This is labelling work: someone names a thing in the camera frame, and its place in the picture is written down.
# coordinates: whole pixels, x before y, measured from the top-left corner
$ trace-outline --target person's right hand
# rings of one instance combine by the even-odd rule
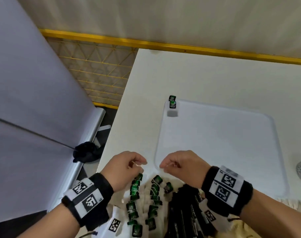
[[[211,166],[191,150],[171,153],[161,162],[160,168],[186,184],[201,189]]]

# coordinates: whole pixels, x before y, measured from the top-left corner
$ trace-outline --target yellow metal grid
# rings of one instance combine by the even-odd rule
[[[138,48],[47,37],[93,102],[118,106]]]

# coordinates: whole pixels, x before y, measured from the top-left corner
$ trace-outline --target rounded white board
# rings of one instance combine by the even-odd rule
[[[274,120],[266,114],[179,99],[170,109],[167,101],[155,167],[178,150],[192,150],[210,165],[230,168],[271,197],[289,194]]]

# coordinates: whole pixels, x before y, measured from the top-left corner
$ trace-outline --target person's left hand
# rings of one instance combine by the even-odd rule
[[[136,152],[124,151],[106,164],[100,172],[110,183],[114,192],[126,187],[139,173],[143,173],[142,167],[137,166],[147,164],[146,159]]]

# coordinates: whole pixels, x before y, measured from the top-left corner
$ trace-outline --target table surface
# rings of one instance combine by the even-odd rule
[[[292,64],[140,49],[97,172],[125,150],[148,160],[143,167],[147,176],[156,172],[154,156],[169,95],[272,116],[289,198],[301,200],[301,180],[295,170],[301,161],[301,66]]]

